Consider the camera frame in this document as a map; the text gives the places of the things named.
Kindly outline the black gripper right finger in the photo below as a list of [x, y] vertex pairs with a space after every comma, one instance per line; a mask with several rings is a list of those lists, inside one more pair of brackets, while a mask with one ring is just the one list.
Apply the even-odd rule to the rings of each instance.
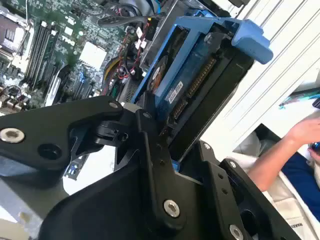
[[218, 161], [204, 141], [197, 143], [209, 229], [215, 240], [298, 240], [299, 236], [233, 160]]

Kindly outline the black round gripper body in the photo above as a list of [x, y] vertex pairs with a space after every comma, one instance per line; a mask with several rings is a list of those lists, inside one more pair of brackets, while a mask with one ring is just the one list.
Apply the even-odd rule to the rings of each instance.
[[218, 184], [227, 176], [212, 158], [212, 152], [193, 156], [197, 182], [174, 171], [167, 150], [137, 153], [128, 165], [58, 203], [39, 239], [221, 239]]

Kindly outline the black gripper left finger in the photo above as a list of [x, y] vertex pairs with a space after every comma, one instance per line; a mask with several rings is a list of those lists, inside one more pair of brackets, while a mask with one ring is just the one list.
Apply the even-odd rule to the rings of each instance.
[[0, 177], [23, 187], [51, 189], [73, 159], [104, 146], [117, 149], [118, 164], [128, 160], [121, 168], [137, 153], [165, 150], [170, 157], [155, 113], [155, 96], [145, 93], [136, 111], [110, 96], [97, 96], [2, 116]]

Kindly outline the person's hand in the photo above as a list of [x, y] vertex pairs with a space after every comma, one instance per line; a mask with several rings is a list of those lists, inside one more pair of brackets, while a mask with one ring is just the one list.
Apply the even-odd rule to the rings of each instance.
[[293, 151], [303, 145], [320, 142], [320, 117], [306, 118], [294, 125], [285, 136]]

